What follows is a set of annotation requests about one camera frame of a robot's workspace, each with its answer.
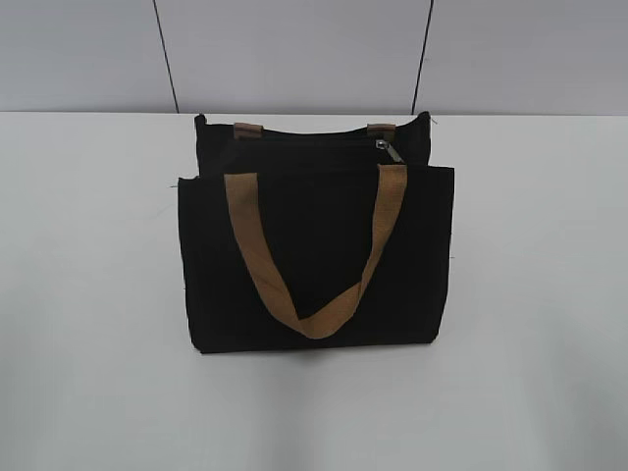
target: gray wall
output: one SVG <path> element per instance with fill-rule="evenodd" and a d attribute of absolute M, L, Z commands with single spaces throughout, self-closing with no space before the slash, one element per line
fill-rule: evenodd
<path fill-rule="evenodd" d="M 181 111 L 410 112 L 429 0 L 157 0 Z M 628 2 L 436 0 L 419 108 L 626 114 Z M 174 112 L 151 0 L 2 0 L 0 111 Z"/>

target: leather tab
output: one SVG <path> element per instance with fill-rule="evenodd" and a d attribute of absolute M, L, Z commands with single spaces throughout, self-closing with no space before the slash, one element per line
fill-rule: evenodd
<path fill-rule="evenodd" d="M 234 139 L 255 139 L 262 136 L 264 127 L 248 123 L 234 123 Z"/>

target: brown handle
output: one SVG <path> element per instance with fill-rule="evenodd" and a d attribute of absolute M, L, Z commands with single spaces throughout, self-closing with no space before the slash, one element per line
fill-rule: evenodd
<path fill-rule="evenodd" d="M 259 213 L 257 174 L 225 175 L 235 240 L 257 292 L 275 319 L 309 339 L 323 339 L 332 335 L 353 316 L 393 232 L 407 186 L 407 169 L 404 165 L 379 165 L 378 169 L 371 253 L 362 271 L 362 278 L 305 319 L 299 319 L 296 315 L 286 283 L 264 237 Z"/>

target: black fabric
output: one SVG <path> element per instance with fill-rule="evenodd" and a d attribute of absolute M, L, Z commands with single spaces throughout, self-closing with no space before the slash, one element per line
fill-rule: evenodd
<path fill-rule="evenodd" d="M 234 127 L 230 125 L 207 125 L 204 115 L 198 115 L 194 119 L 194 125 L 196 128 L 196 157 L 198 159 L 199 176 L 210 177 L 222 173 L 228 161 L 233 162 L 233 160 L 238 158 L 237 152 L 233 152 L 233 147 L 237 147 L 237 142 L 234 140 Z M 366 136 L 366 128 L 347 132 L 313 134 L 263 130 L 261 140 L 281 139 L 283 141 L 322 142 L 330 140 L 346 141 L 347 139 Z M 428 165 L 431 150 L 430 113 L 424 111 L 410 123 L 397 126 L 392 145 L 406 162 L 416 165 Z"/>
<path fill-rule="evenodd" d="M 408 163 L 403 204 L 380 263 L 354 316 L 334 335 L 310 340 L 273 318 L 240 254 L 223 173 L 257 172 L 265 236 L 299 316 L 357 283 L 371 248 L 377 164 L 387 160 L 374 139 L 359 137 L 325 145 L 313 144 L 311 136 L 252 146 L 227 139 L 214 157 L 199 155 L 199 163 L 214 158 L 222 164 L 207 176 L 180 180 L 185 300 L 198 350 L 429 343 L 436 337 L 447 293 L 453 169 L 428 167 L 429 153 L 421 163 Z"/>

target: tote bag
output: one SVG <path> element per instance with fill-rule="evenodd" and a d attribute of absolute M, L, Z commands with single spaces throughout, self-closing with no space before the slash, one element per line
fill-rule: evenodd
<path fill-rule="evenodd" d="M 328 134 L 195 125 L 199 176 L 179 181 L 179 226 L 199 351 L 434 340 L 453 169 L 428 165 L 428 113 Z"/>

